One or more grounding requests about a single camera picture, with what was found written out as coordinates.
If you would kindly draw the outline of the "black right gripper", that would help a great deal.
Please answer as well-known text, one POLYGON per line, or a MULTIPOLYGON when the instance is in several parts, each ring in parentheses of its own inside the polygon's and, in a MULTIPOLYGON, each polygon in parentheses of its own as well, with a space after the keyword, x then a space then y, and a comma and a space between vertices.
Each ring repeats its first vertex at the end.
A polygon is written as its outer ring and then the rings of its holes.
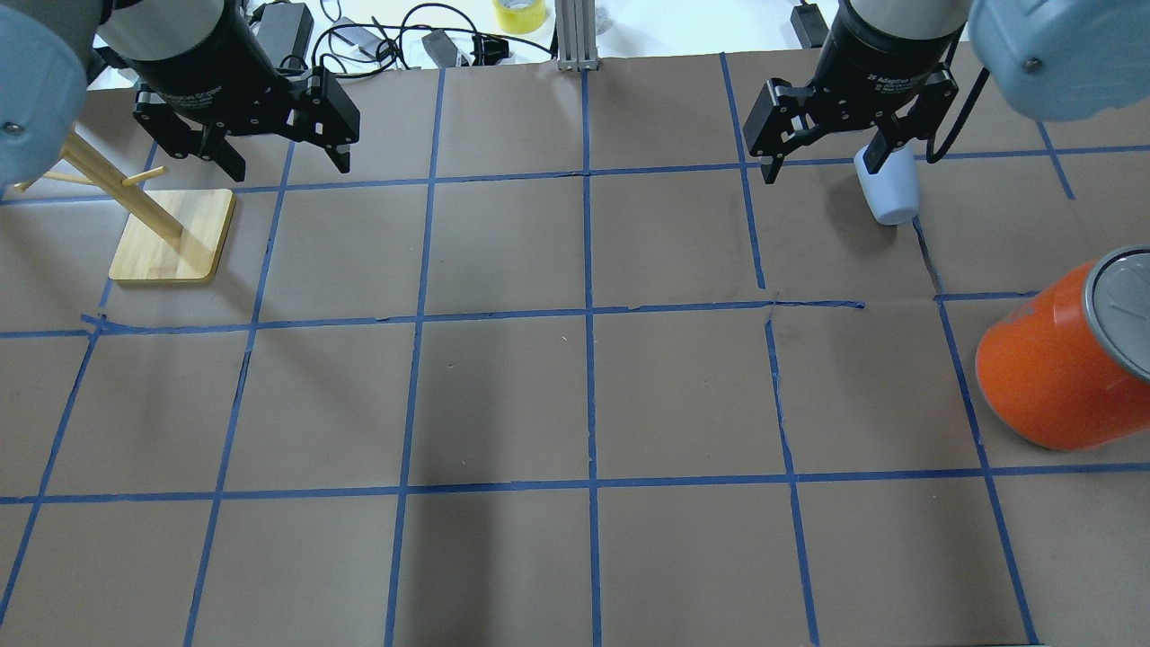
POLYGON ((808 85, 765 82, 742 132, 772 185, 788 155, 823 132, 871 128, 867 174, 913 139, 936 134, 960 88, 941 68, 954 41, 952 3, 842 3, 808 85), (898 116, 896 111, 907 110, 898 116))

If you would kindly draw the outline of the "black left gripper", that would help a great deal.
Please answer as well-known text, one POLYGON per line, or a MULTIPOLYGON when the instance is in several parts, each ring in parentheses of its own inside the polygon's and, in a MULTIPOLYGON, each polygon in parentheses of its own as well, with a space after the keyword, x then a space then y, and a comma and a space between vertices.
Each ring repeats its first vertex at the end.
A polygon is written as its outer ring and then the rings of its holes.
POLYGON ((246 161, 227 137, 256 134, 310 144, 348 174, 356 103, 325 68, 276 69, 253 24, 246 13, 124 13, 133 120, 168 156, 216 164, 233 182, 246 161))

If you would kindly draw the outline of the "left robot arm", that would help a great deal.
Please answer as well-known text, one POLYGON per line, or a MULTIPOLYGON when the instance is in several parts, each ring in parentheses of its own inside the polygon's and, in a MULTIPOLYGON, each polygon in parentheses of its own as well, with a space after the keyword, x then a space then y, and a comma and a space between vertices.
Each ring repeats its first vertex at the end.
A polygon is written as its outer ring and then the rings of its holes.
POLYGON ((233 137, 307 143, 348 174, 356 103, 323 66, 288 70, 259 43, 237 1, 3 1, 3 185, 31 182, 62 155, 89 91, 93 43, 138 77, 133 120, 172 159, 246 162, 233 137))

